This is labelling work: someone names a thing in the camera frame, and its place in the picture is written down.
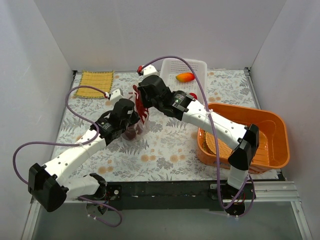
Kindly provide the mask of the red fake lobster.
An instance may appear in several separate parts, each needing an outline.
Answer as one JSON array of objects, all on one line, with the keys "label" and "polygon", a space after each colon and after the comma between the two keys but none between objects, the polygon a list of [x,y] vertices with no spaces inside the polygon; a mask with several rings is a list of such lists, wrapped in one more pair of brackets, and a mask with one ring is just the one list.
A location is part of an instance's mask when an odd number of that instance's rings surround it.
[{"label": "red fake lobster", "polygon": [[136,112],[138,113],[141,122],[144,124],[148,119],[149,119],[149,110],[144,107],[143,102],[142,102],[142,97],[141,93],[138,90],[137,85],[132,86],[134,95],[135,95],[135,109]]}]

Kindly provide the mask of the clear zip top bag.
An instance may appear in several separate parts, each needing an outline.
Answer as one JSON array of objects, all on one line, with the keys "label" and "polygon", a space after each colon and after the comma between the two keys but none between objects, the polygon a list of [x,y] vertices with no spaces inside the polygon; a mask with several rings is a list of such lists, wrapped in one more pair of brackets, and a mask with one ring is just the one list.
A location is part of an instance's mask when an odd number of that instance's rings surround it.
[{"label": "clear zip top bag", "polygon": [[140,140],[150,129],[150,112],[143,106],[141,93],[137,85],[132,86],[133,90],[128,92],[128,99],[134,102],[134,111],[138,114],[139,120],[129,126],[121,137],[129,142]]}]

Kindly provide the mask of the orange yellow fake mango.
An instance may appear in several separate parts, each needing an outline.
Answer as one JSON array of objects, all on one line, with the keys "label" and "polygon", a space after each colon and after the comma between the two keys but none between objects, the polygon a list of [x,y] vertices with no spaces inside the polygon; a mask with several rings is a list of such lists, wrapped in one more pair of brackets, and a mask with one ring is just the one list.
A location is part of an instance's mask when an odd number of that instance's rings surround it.
[{"label": "orange yellow fake mango", "polygon": [[184,72],[176,75],[175,78],[180,83],[188,83],[195,79],[195,75],[192,72]]}]

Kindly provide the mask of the red fake tomato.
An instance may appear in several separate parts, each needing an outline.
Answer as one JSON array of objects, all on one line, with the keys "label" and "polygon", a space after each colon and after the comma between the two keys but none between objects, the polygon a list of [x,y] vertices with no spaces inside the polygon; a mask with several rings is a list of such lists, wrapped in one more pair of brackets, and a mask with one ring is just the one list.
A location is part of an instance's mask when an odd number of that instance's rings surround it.
[{"label": "red fake tomato", "polygon": [[194,99],[196,99],[196,100],[198,99],[198,97],[197,97],[197,95],[196,95],[195,93],[192,93],[192,92],[191,92],[191,93],[189,93],[189,94],[190,94]]}]

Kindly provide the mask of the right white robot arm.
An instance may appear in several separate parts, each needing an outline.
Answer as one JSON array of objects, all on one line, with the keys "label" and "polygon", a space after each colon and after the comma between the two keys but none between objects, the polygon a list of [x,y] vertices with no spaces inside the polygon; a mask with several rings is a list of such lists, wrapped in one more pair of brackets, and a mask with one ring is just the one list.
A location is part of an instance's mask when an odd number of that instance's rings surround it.
[{"label": "right white robot arm", "polygon": [[226,192],[237,199],[245,192],[249,167],[259,148],[259,128],[255,124],[245,126],[231,121],[213,111],[190,94],[171,91],[157,75],[150,75],[137,87],[145,108],[154,107],[167,117],[194,125],[224,142],[230,149],[230,172]]}]

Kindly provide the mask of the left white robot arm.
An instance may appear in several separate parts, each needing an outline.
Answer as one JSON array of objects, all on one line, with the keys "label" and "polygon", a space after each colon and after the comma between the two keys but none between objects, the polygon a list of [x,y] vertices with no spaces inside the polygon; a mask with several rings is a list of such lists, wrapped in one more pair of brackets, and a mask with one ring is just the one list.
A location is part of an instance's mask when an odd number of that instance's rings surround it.
[{"label": "left white robot arm", "polygon": [[126,98],[118,100],[113,110],[102,114],[83,135],[83,139],[95,137],[95,140],[88,144],[78,141],[77,146],[68,148],[44,165],[35,163],[30,167],[28,192],[47,212],[55,211],[65,200],[79,199],[82,196],[91,200],[103,200],[107,193],[107,182],[103,177],[96,173],[74,180],[69,177],[92,155],[118,139],[127,127],[136,124],[139,119],[133,101]]}]

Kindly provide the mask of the dark red fake fruit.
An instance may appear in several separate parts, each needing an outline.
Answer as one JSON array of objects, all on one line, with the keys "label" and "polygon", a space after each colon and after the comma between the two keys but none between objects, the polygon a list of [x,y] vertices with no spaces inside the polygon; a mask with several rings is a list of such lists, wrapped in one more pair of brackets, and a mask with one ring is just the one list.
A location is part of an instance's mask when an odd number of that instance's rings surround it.
[{"label": "dark red fake fruit", "polygon": [[138,125],[132,125],[126,129],[122,137],[127,141],[132,141],[138,138],[143,133],[143,129]]}]

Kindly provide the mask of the white perforated plastic basket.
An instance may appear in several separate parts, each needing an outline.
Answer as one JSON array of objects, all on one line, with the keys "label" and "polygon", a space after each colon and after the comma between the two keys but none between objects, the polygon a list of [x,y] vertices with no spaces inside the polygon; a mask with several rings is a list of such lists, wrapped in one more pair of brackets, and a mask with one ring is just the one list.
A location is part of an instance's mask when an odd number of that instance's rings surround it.
[{"label": "white perforated plastic basket", "polygon": [[171,91],[184,91],[187,94],[193,95],[200,103],[204,104],[204,98],[196,81],[196,76],[206,94],[207,63],[195,59],[185,59],[185,61],[188,62],[195,74],[181,60],[166,58],[162,62],[159,76]]}]

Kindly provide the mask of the yellow woven mat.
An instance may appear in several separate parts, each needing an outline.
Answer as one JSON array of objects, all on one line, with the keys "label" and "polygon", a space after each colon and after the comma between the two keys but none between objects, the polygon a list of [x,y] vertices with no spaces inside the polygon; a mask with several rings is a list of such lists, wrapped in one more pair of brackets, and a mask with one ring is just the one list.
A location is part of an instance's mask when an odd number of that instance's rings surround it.
[{"label": "yellow woven mat", "polygon": [[[102,90],[103,92],[109,93],[112,89],[114,81],[113,71],[82,71],[80,86],[91,86]],[[103,99],[104,95],[91,88],[78,88],[75,93],[75,97],[84,99]]]}]

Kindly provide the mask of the orange plastic tub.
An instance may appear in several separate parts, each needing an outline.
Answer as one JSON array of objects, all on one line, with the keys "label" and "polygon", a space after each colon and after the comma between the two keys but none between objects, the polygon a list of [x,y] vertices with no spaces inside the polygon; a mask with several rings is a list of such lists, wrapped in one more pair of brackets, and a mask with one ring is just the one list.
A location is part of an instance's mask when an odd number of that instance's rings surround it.
[{"label": "orange plastic tub", "polygon": [[[209,108],[238,124],[259,128],[259,147],[250,164],[250,174],[261,174],[271,169],[281,169],[290,160],[287,128],[284,121],[275,113],[222,103],[209,103]],[[196,156],[203,164],[217,166],[216,147],[213,135],[202,129],[197,132]],[[232,153],[224,142],[218,139],[220,167],[230,169],[228,157]]]}]

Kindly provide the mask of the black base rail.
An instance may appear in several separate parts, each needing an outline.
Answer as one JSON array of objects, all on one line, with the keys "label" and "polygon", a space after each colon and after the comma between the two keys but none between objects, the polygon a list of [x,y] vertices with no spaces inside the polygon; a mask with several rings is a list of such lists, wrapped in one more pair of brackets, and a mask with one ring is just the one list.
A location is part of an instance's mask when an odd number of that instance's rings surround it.
[{"label": "black base rail", "polygon": [[207,209],[222,211],[215,180],[109,182],[93,201],[122,210]]}]

